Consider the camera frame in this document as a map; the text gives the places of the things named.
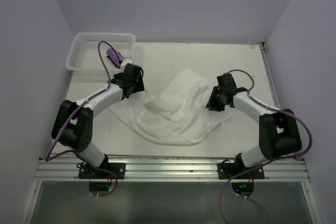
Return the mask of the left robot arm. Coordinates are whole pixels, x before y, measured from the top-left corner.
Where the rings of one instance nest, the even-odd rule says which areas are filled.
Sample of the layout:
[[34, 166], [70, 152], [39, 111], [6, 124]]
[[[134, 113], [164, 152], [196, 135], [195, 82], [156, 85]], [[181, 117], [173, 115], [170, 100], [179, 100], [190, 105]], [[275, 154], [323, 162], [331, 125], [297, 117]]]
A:
[[91, 165], [92, 174], [97, 178], [106, 177], [109, 172], [106, 155], [92, 143], [93, 119], [111, 105], [142, 91], [143, 69], [128, 63], [96, 93], [76, 102], [63, 101], [51, 132], [52, 147], [60, 143], [70, 148]]

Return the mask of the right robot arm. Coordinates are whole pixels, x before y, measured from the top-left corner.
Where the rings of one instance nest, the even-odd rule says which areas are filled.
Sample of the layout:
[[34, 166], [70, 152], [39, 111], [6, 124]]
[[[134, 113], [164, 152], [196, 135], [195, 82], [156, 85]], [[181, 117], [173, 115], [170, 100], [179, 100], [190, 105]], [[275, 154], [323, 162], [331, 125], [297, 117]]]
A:
[[230, 73], [217, 77], [206, 108], [222, 112], [226, 106], [238, 109], [258, 124], [258, 144], [236, 155], [234, 161], [217, 164], [220, 179], [238, 176], [246, 178], [253, 168], [267, 161], [295, 153], [302, 148], [302, 141], [293, 112], [269, 107], [252, 98], [248, 89], [237, 87]]

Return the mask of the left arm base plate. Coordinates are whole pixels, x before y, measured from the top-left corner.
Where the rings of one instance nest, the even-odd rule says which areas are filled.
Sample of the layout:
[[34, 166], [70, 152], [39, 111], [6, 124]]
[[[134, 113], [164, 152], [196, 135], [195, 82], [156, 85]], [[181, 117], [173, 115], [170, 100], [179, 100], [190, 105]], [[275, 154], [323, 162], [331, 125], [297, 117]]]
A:
[[111, 173], [115, 174], [117, 179], [124, 179], [125, 163], [104, 163], [98, 168], [79, 163], [76, 165], [79, 169], [78, 178], [80, 179], [109, 179], [112, 177]]

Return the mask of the purple and black towel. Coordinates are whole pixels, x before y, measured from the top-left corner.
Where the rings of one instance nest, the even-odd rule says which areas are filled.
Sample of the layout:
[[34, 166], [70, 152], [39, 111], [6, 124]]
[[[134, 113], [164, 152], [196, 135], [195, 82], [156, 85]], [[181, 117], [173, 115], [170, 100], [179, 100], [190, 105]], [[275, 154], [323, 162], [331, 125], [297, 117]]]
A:
[[122, 62], [125, 60], [125, 57], [123, 57], [117, 50], [113, 48], [107, 49], [107, 58], [118, 69], [120, 69]]

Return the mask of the white towel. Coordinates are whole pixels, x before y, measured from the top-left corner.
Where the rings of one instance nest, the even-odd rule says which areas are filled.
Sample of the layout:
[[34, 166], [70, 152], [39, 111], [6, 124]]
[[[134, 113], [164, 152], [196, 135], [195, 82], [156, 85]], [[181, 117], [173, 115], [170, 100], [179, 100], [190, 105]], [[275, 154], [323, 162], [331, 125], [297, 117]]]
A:
[[215, 127], [234, 117], [230, 112], [206, 109], [211, 91], [209, 81], [185, 69], [160, 95], [139, 92], [113, 104], [109, 111], [149, 142], [169, 146], [195, 145]]

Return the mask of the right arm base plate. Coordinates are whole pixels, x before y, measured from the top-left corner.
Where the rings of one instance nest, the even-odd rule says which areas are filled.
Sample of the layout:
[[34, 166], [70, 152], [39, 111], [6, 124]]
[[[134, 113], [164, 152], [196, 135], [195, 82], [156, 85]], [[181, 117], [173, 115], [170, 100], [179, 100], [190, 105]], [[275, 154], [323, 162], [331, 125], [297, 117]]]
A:
[[230, 179], [241, 173], [244, 174], [237, 177], [237, 179], [265, 179], [263, 168], [258, 168], [257, 170], [248, 173], [247, 171], [250, 169], [252, 169], [252, 167], [238, 167], [238, 165], [228, 159], [217, 163], [218, 179]]

